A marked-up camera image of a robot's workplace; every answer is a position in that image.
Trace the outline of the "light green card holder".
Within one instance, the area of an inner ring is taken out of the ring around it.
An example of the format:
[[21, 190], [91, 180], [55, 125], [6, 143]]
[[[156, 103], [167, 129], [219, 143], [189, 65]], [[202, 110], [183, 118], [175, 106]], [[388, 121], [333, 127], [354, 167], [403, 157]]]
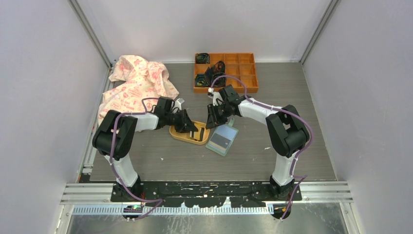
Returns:
[[228, 123], [216, 127], [206, 148], [221, 156], [226, 156], [239, 131], [233, 127], [234, 122], [235, 117], [231, 117]]

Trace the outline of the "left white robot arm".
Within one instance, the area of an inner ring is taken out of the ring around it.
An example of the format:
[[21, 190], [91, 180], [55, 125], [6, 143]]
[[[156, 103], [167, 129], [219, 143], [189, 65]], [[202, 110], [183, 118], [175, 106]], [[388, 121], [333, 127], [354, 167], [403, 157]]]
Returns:
[[92, 139], [93, 147], [109, 162], [117, 184], [123, 187], [123, 195], [130, 201], [137, 201], [143, 191], [141, 178], [129, 156], [134, 134], [165, 126], [174, 127], [178, 133], [199, 131], [181, 104], [168, 97], [156, 97], [154, 100], [157, 102], [154, 107], [145, 107], [140, 113], [109, 110]]

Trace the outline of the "yellow oval tray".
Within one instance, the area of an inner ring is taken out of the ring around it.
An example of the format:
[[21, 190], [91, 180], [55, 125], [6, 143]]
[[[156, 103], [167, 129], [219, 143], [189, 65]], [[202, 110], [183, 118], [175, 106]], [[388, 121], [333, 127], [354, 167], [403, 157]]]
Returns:
[[175, 131], [173, 126], [169, 127], [169, 133], [170, 135], [176, 139], [176, 140], [180, 140], [183, 142], [187, 142], [187, 143], [191, 143], [191, 144], [195, 144], [195, 145], [204, 145], [206, 144], [206, 142], [208, 141], [209, 138], [209, 134], [210, 134], [210, 129], [206, 129], [206, 124], [203, 122], [199, 122], [199, 121], [193, 121], [193, 123], [195, 124], [195, 126], [199, 129], [200, 127], [204, 127], [205, 128], [205, 132], [204, 132], [204, 140], [199, 142], [199, 141], [195, 141], [193, 139], [190, 138], [190, 133], [178, 133]]

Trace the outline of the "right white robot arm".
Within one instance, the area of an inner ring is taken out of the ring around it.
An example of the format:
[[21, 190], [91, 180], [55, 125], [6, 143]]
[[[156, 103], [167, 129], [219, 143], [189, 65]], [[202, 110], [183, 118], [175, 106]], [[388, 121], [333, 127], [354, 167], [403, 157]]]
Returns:
[[213, 129], [227, 123], [231, 116], [253, 119], [264, 124], [273, 149], [277, 153], [275, 169], [270, 176], [270, 193], [276, 200], [288, 196], [294, 185], [293, 170], [298, 153], [311, 139], [296, 108], [270, 106], [246, 95], [239, 95], [232, 85], [218, 92], [208, 89], [212, 103], [207, 106], [206, 128]]

